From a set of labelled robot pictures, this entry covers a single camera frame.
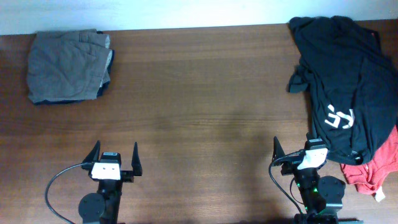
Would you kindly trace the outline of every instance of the brown table surface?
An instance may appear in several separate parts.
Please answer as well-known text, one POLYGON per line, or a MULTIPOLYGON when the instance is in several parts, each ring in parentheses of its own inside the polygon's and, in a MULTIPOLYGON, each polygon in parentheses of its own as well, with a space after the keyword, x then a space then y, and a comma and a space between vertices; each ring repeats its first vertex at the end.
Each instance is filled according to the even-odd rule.
MULTIPOLYGON (((380 32, 398 65, 398 21, 360 24, 380 32)), ((119 222, 268 222, 297 213, 267 171, 274 136, 292 152, 308 131, 308 96, 286 92, 300 57, 286 24, 106 33, 116 55, 104 95, 52 106, 27 98, 34 36, 0 37, 0 223, 62 223, 45 206, 45 186, 97 139, 102 152, 122 154, 123 169, 139 144, 144 175, 124 184, 119 222)), ((344 179, 335 162, 320 174, 344 179)), ((274 175, 288 190, 291 177, 274 175)), ((339 217, 397 223, 397 177, 386 179, 381 203, 347 186, 339 217)), ((79 168, 54 182, 49 199, 80 223, 79 201, 96 188, 79 168)))

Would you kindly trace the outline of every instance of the folded gray cloth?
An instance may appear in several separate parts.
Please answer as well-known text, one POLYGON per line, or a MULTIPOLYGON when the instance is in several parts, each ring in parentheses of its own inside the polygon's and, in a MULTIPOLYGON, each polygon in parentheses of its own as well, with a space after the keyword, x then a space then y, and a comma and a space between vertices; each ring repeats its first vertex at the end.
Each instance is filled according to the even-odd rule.
POLYGON ((109 35, 96 30, 39 32, 28 57, 28 97, 33 103, 95 99, 110 81, 109 45, 109 35))

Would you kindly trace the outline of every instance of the white logo on shirt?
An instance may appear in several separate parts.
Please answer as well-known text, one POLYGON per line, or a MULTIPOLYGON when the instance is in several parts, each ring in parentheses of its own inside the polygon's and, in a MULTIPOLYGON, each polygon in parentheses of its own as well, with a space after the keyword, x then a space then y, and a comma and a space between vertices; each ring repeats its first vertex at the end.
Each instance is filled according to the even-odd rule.
POLYGON ((340 111, 335 114, 335 107, 333 105, 329 105, 328 109, 331 110, 331 112, 333 112, 333 113, 329 113, 328 117, 329 118, 333 118, 334 121, 330 122, 327 119, 325 119, 325 123, 326 124, 329 124, 330 126, 332 126, 334 128, 338 128, 338 125, 340 124, 340 120, 341 120, 341 118, 343 118, 343 119, 346 119, 348 121, 348 124, 344 125, 343 129, 350 128, 350 127, 352 127, 354 125, 355 116, 354 116, 354 110, 353 109, 349 109, 349 113, 351 115, 344 114, 343 112, 340 112, 340 111))

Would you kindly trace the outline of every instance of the white wall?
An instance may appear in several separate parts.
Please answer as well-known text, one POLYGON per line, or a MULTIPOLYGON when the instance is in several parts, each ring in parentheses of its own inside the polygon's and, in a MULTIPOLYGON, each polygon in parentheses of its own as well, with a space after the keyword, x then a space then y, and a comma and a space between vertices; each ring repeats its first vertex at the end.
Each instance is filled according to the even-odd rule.
POLYGON ((0 35, 275 24, 334 15, 396 19, 398 0, 2 0, 0 35))

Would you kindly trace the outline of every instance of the red cloth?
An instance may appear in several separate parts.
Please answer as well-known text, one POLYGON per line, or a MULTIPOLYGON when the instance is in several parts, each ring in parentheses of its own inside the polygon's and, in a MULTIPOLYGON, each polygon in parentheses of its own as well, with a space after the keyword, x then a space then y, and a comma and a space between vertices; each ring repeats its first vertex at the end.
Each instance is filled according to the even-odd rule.
POLYGON ((359 193, 371 195, 381 187, 388 173, 398 170, 398 132, 395 126, 385 143, 367 164, 340 164, 347 183, 354 184, 359 193))

